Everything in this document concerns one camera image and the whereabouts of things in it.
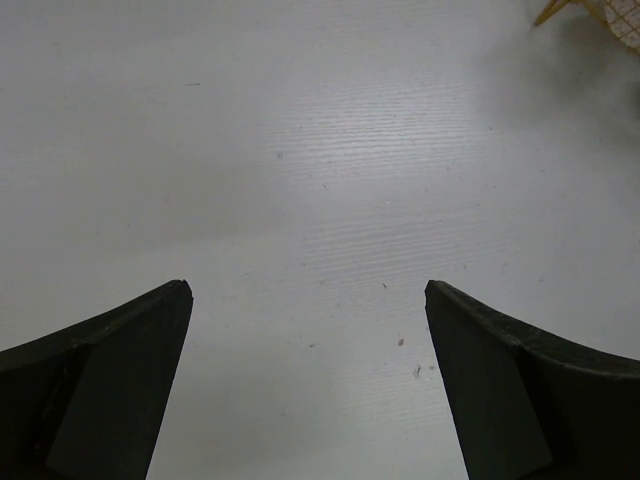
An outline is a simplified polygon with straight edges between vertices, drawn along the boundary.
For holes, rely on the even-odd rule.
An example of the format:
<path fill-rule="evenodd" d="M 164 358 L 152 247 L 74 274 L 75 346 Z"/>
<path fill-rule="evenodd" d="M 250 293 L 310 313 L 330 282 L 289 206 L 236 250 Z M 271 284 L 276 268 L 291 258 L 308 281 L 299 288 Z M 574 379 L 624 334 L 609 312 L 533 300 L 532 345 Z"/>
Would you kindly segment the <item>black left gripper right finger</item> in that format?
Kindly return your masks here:
<path fill-rule="evenodd" d="M 636 479 L 639 363 L 438 280 L 426 316 L 471 479 Z"/>

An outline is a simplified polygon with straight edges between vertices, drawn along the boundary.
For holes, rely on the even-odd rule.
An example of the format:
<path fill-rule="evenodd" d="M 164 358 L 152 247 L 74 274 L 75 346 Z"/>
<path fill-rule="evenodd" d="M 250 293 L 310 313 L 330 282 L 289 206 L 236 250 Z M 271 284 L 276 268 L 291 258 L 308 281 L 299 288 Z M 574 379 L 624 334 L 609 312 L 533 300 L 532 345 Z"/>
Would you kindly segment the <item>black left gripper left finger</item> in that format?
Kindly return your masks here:
<path fill-rule="evenodd" d="M 173 280 L 2 351 L 2 478 L 146 478 L 192 308 Z"/>

